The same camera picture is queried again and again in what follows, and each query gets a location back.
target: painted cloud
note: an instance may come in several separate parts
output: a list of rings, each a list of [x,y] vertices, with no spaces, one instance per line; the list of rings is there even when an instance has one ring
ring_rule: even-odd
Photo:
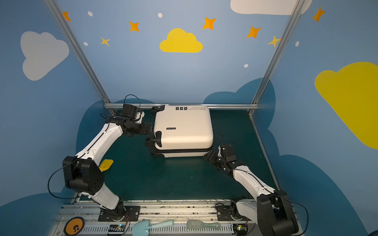
[[[21,50],[26,57],[22,70],[30,80],[39,80],[61,63],[69,53],[66,42],[50,33],[27,31],[21,36]]]
[[[231,9],[240,14],[291,15],[297,0],[231,0]],[[311,5],[305,0],[301,14]]]

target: toy shovel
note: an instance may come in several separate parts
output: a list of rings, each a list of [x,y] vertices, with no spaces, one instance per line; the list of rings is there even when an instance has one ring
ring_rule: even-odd
[[[173,226],[173,220],[163,221],[157,224],[150,225],[148,220],[140,221],[136,223],[131,231],[133,236],[148,236],[149,229],[151,228],[164,228]]]

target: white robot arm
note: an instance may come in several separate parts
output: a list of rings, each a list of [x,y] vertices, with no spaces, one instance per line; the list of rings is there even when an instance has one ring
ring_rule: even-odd
[[[104,221],[121,221],[125,215],[123,200],[104,183],[98,168],[102,157],[122,134],[151,134],[151,123],[142,123],[144,112],[133,105],[124,104],[119,116],[107,118],[96,137],[74,157],[63,160],[65,184],[76,192],[88,196],[100,205],[100,218]]]
[[[237,161],[230,144],[219,146],[218,154],[204,156],[217,170],[224,170],[241,183],[254,198],[231,201],[231,216],[243,216],[259,225],[263,236],[287,236],[299,231],[293,208],[283,190],[275,190],[259,179],[248,166]]]

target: yellow cloud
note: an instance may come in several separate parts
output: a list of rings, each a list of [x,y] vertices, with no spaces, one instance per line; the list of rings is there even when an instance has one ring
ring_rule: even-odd
[[[378,149],[378,66],[356,62],[315,79],[320,95],[366,146]]]
[[[198,42],[195,35],[176,28],[169,32],[167,39],[160,43],[163,52],[200,52],[202,43]]]

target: dark green mat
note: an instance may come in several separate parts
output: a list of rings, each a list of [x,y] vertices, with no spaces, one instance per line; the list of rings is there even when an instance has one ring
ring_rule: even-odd
[[[143,121],[153,123],[150,110],[145,113]],[[237,159],[275,187],[247,112],[211,110],[211,120],[213,149],[218,149],[219,135],[226,137]],[[103,158],[114,160],[104,172],[105,183],[123,200],[232,199],[248,195],[240,183],[217,171],[203,157],[152,157],[144,146],[147,137],[121,136]]]

